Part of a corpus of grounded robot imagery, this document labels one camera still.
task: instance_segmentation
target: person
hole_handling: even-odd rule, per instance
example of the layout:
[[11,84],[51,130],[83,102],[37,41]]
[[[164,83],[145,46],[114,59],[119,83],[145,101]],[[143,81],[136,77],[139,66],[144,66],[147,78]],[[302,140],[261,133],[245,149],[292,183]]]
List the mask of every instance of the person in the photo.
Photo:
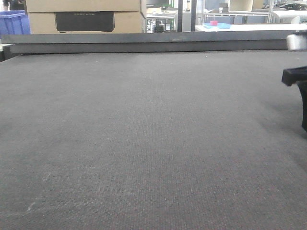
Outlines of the person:
[[11,11],[23,11],[24,10],[24,0],[3,0],[4,10],[7,11],[9,9]]

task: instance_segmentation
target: dark gray fabric mat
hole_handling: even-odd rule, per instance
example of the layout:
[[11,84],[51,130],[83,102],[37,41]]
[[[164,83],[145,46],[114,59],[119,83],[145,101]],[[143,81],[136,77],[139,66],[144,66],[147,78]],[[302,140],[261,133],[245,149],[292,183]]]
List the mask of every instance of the dark gray fabric mat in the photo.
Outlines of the dark gray fabric mat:
[[306,52],[0,63],[0,229],[305,230]]

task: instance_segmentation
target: blue object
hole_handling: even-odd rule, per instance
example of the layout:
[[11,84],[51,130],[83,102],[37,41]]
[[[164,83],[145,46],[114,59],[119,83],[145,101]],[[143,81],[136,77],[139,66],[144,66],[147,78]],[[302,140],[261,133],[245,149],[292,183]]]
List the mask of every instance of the blue object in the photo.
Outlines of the blue object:
[[205,24],[203,24],[203,27],[205,27],[207,29],[212,29],[214,27],[217,27],[219,29],[230,29],[231,24],[218,23],[217,25],[210,25],[210,23],[205,23]]
[[30,25],[24,11],[0,11],[1,35],[29,35]]

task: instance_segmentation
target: blue plastic crate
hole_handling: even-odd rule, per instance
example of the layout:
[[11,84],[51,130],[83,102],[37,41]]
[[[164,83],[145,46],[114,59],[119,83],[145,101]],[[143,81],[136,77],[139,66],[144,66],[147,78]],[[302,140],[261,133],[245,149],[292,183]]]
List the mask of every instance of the blue plastic crate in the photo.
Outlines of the blue plastic crate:
[[29,35],[29,18],[24,11],[0,11],[1,35]]

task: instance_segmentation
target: metal frame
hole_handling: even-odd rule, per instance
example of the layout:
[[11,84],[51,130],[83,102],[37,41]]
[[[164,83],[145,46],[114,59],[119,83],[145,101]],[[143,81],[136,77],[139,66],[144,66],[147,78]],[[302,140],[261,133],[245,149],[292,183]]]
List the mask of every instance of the metal frame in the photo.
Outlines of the metal frame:
[[287,49],[294,30],[156,34],[4,35],[12,53],[187,52]]

